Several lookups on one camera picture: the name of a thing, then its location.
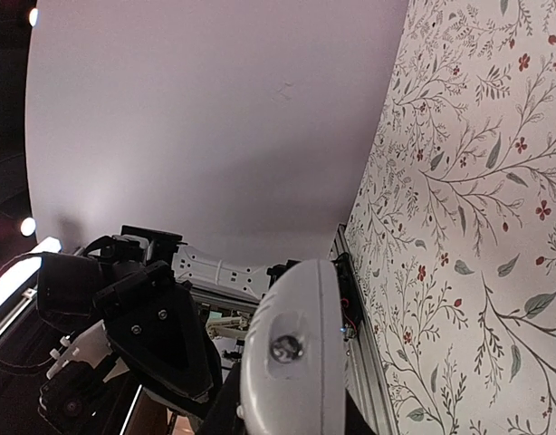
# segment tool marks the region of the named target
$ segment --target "floral patterned surface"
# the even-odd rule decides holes
[[[556,434],[556,0],[411,0],[347,227],[401,433]]]

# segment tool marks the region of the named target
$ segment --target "black cable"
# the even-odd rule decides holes
[[[29,258],[37,258],[37,257],[41,258],[42,256],[43,253],[39,252],[39,253],[21,254],[20,256],[14,257],[12,260],[7,262],[4,266],[0,268],[0,278],[6,273],[6,271],[8,271],[8,269],[10,269],[16,263],[27,260]],[[43,370],[47,369],[51,365],[52,361],[54,361],[54,359],[49,358],[45,362],[26,366],[26,365],[15,365],[0,360],[0,371],[5,372],[7,374],[12,374],[14,376],[35,376],[40,372],[42,372]]]

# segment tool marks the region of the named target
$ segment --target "white wall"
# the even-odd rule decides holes
[[[38,237],[121,224],[255,262],[326,256],[406,0],[40,0],[26,96]]]

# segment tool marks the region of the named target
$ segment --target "bolt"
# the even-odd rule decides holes
[[[271,345],[272,357],[282,364],[289,364],[303,355],[302,345],[291,335],[283,335],[273,341]]]

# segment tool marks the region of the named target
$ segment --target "fluorescent light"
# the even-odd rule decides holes
[[[33,9],[31,9],[31,12],[28,14],[28,22],[31,25],[31,27],[35,27],[36,26],[36,22],[39,19],[39,10],[34,7]]]
[[[32,236],[36,231],[36,220],[32,217],[26,218],[21,224],[21,234],[25,237]]]
[[[31,252],[61,252],[61,242],[54,237],[47,237]],[[8,269],[0,277],[0,305],[26,282],[41,267],[41,258],[28,258]]]

